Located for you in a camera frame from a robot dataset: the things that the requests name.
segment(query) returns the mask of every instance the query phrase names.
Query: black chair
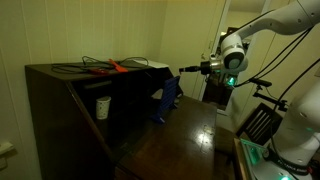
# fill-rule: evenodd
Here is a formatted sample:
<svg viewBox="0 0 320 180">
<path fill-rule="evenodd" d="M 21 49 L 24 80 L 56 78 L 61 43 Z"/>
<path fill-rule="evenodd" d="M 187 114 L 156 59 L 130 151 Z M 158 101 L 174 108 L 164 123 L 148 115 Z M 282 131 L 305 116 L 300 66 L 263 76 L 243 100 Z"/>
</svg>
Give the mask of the black chair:
<svg viewBox="0 0 320 180">
<path fill-rule="evenodd" d="M 233 139 L 239 138 L 245 134 L 250 141 L 264 145 L 271 138 L 270 127 L 272 126 L 272 135 L 274 135 L 282 121 L 282 117 L 274 112 L 267 105 L 260 105 L 245 120 L 236 133 L 228 131 L 222 127 L 216 127 L 215 131 L 215 151 L 232 158 Z"/>
</svg>

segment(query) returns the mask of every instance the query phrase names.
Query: white cup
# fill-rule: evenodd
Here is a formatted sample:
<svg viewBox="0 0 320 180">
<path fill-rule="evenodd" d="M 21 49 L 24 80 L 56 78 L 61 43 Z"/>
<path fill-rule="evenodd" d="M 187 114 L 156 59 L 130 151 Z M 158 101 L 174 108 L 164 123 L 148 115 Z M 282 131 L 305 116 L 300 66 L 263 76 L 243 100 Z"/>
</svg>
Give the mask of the white cup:
<svg viewBox="0 0 320 180">
<path fill-rule="evenodd" d="M 104 96 L 96 100 L 96 117 L 99 120 L 105 120 L 108 118 L 109 106 L 111 97 Z"/>
</svg>

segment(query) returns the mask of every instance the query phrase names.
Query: white wall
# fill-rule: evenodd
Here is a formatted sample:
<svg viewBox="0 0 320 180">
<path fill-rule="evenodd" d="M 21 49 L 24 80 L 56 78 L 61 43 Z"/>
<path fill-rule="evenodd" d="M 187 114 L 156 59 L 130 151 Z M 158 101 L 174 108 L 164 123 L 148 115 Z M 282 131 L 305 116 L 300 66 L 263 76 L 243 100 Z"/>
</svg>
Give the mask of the white wall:
<svg viewBox="0 0 320 180">
<path fill-rule="evenodd" d="M 247 22 L 258 17 L 260 14 L 261 13 L 255 12 L 229 11 L 223 31 L 226 32 L 228 27 L 240 28 Z"/>
<path fill-rule="evenodd" d="M 0 143 L 16 150 L 1 180 L 41 179 L 24 65 L 83 55 L 158 60 L 165 11 L 165 1 L 0 1 Z"/>
<path fill-rule="evenodd" d="M 224 6 L 223 0 L 168 1 L 160 62 L 170 66 L 174 75 L 179 68 L 199 66 L 202 53 L 209 57 L 210 39 L 215 39 Z M 199 73 L 182 73 L 184 94 L 198 98 L 202 79 Z"/>
</svg>

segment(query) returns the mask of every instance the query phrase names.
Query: cable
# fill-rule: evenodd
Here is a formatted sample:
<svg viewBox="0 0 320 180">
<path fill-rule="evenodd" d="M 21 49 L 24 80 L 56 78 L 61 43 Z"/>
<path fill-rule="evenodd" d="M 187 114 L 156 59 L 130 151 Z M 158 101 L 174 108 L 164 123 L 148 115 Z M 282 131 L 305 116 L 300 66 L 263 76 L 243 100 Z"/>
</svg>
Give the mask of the cable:
<svg viewBox="0 0 320 180">
<path fill-rule="evenodd" d="M 269 92 L 269 89 L 266 87 L 267 93 L 269 94 L 270 97 L 272 97 L 273 99 L 277 99 L 276 97 L 272 96 L 271 93 Z"/>
<path fill-rule="evenodd" d="M 283 96 L 291 89 L 291 87 L 296 83 L 298 82 L 311 68 L 313 68 L 317 63 L 320 62 L 320 58 L 315 61 L 314 63 L 311 64 L 311 66 L 309 66 L 304 72 L 302 72 L 288 87 L 287 89 L 285 89 L 285 91 L 281 94 L 281 96 L 279 97 L 278 99 L 278 102 L 281 102 L 281 99 L 283 98 Z M 277 104 L 274 105 L 274 108 L 273 108 L 273 113 L 275 113 L 276 109 L 277 109 Z M 275 145 L 275 142 L 274 142 L 274 139 L 273 139 L 273 132 L 272 132 L 272 126 L 270 126 L 270 132 L 271 132 L 271 144 L 273 146 L 273 149 L 275 151 L 275 153 L 277 154 L 278 158 L 280 159 L 280 161 L 283 163 L 283 159 L 280 157 L 280 154 L 276 148 L 276 145 Z M 284 166 L 286 171 L 288 171 L 288 173 L 296 180 L 299 180 L 296 176 L 293 175 L 293 173 L 286 167 Z"/>
<path fill-rule="evenodd" d="M 264 77 L 265 75 L 269 74 L 271 71 L 273 71 L 275 68 L 277 68 L 290 54 L 291 52 L 304 40 L 304 38 L 309 34 L 309 32 L 311 31 L 312 28 L 306 30 L 304 33 L 303 33 L 303 37 L 298 41 L 298 43 L 296 45 L 293 46 L 293 48 L 288 52 L 287 55 L 285 55 L 281 61 L 276 64 L 273 68 L 271 68 L 268 72 L 264 73 L 263 75 L 261 75 L 260 77 L 258 77 L 258 79 Z"/>
<path fill-rule="evenodd" d="M 51 65 L 51 70 L 61 74 L 83 74 L 88 73 L 90 68 L 103 68 L 100 66 L 82 66 L 72 64 L 55 63 Z"/>
<path fill-rule="evenodd" d="M 128 65 L 123 65 L 124 62 L 128 61 L 128 60 L 143 60 L 143 61 L 146 61 L 146 65 L 145 66 L 140 66 L 140 67 L 137 67 L 137 66 L 128 66 Z M 149 61 L 148 59 L 144 58 L 144 57 L 128 57 L 120 62 L 118 62 L 119 65 L 123 66 L 123 67 L 126 67 L 126 68 L 144 68 L 144 67 L 147 67 L 149 66 Z"/>
<path fill-rule="evenodd" d="M 110 64 L 109 62 L 106 62 L 106 61 L 101 61 L 101 60 L 98 60 L 98 59 L 95 59 L 95 58 L 92 58 L 92 57 L 88 57 L 88 56 L 82 56 L 82 62 L 83 62 L 83 65 L 87 65 L 87 62 L 98 62 L 98 63 L 102 63 L 102 64 L 107 64 L 109 65 L 110 67 L 113 67 L 112 64 Z"/>
<path fill-rule="evenodd" d="M 286 57 L 287 57 L 288 55 L 290 55 L 291 52 L 301 43 L 301 41 L 302 41 L 302 40 L 305 38 L 305 36 L 311 31 L 312 28 L 313 28 L 313 27 L 307 29 L 306 31 L 304 31 L 303 33 L 301 33 L 297 38 L 295 38 L 295 39 L 294 39 L 290 44 L 288 44 L 267 66 L 265 66 L 262 70 L 260 70 L 256 75 L 252 76 L 252 77 L 249 78 L 248 80 L 246 80 L 246 81 L 244 81 L 244 82 L 242 82 L 242 83 L 240 83 L 240 84 L 238 84 L 238 85 L 235 85 L 234 87 L 237 88 L 237 87 L 240 87 L 240 86 L 243 86 L 243 85 L 245 85 L 245 84 L 250 83 L 250 82 L 249 82 L 250 79 L 253 79 L 253 78 L 257 77 L 257 76 L 260 75 L 263 71 L 265 71 L 265 70 L 266 70 L 271 64 L 273 64 L 290 46 L 292 46 L 293 43 L 295 43 L 297 40 L 299 40 L 299 39 L 302 37 L 302 39 L 300 39 L 300 41 L 293 47 L 293 49 L 291 49 L 291 50 L 288 52 L 288 54 L 281 60 L 281 62 L 278 63 L 274 68 L 276 68 L 278 65 L 280 65 L 280 64 L 286 59 Z"/>
</svg>

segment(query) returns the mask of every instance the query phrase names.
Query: wooden cabinet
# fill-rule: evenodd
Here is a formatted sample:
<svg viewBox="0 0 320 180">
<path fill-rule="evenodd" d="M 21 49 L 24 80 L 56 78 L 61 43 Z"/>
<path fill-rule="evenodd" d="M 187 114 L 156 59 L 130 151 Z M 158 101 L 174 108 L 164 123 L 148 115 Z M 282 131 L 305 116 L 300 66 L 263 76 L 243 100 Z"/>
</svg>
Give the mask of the wooden cabinet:
<svg viewBox="0 0 320 180">
<path fill-rule="evenodd" d="M 172 77 L 168 68 L 129 68 L 128 73 L 112 70 L 103 76 L 63 74 L 51 68 L 49 64 L 25 67 L 44 180 L 170 177 L 168 173 L 153 169 L 157 165 L 151 163 L 159 159 L 150 160 L 153 156 L 150 152 L 158 153 L 157 158 L 173 158 L 166 162 L 182 163 L 186 170 L 196 168 L 210 179 L 212 134 L 207 133 L 209 140 L 206 142 L 200 142 L 199 138 L 204 138 L 205 126 L 214 125 L 216 108 L 183 97 L 179 111 L 166 113 L 168 123 L 165 125 L 149 118 L 158 107 L 151 95 Z M 109 115 L 106 120 L 97 120 L 96 99 L 103 96 L 112 97 Z M 178 159 L 174 157 L 177 153 L 181 154 Z M 153 171 L 144 172 L 139 169 L 141 167 Z M 179 175 L 188 175 L 188 172 L 179 171 Z"/>
</svg>

